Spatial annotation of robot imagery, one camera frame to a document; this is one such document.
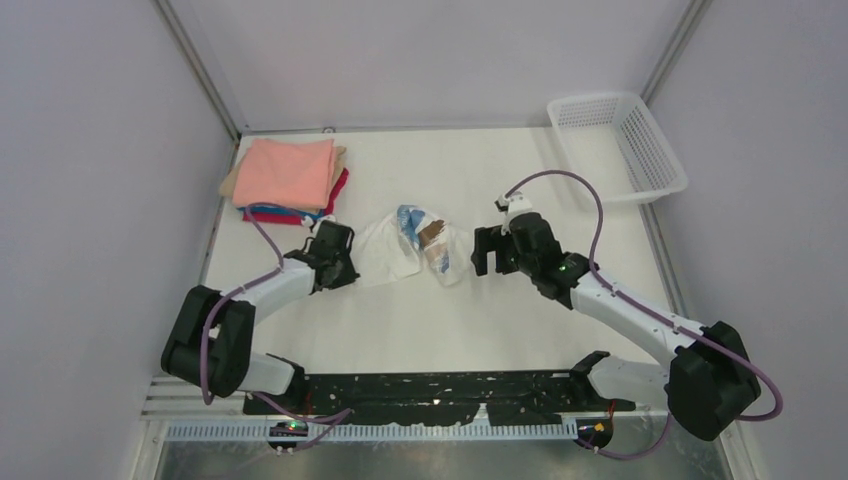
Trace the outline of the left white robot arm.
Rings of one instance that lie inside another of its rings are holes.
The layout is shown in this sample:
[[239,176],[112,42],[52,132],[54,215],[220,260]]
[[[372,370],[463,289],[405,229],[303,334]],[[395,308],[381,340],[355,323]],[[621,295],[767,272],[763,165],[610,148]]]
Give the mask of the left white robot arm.
[[190,289],[161,355],[162,370],[200,388],[204,399],[235,392],[300,399],[308,387],[302,366],[253,349],[255,326],[283,307],[358,278],[353,230],[321,221],[304,246],[279,255],[262,276],[221,292]]

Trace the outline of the white t shirt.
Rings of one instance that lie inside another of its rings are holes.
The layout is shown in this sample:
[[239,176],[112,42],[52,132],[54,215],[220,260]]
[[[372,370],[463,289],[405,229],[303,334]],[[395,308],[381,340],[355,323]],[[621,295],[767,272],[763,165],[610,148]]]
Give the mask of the white t shirt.
[[468,231],[424,207],[400,205],[355,233],[355,285],[381,286],[428,269],[441,285],[450,287],[467,275],[471,250]]

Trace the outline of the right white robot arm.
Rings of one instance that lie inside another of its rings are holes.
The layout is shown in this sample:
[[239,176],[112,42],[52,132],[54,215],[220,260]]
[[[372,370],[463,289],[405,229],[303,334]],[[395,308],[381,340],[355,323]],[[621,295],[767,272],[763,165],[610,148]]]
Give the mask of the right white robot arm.
[[520,214],[506,227],[475,229],[470,260],[476,275],[487,274],[490,256],[497,273],[526,275],[543,297],[601,322],[651,357],[649,363],[605,351],[584,357],[572,371],[600,397],[666,408],[689,434],[705,441],[716,439],[760,397],[732,326],[704,326],[640,303],[601,278],[594,261],[563,250],[540,214]]

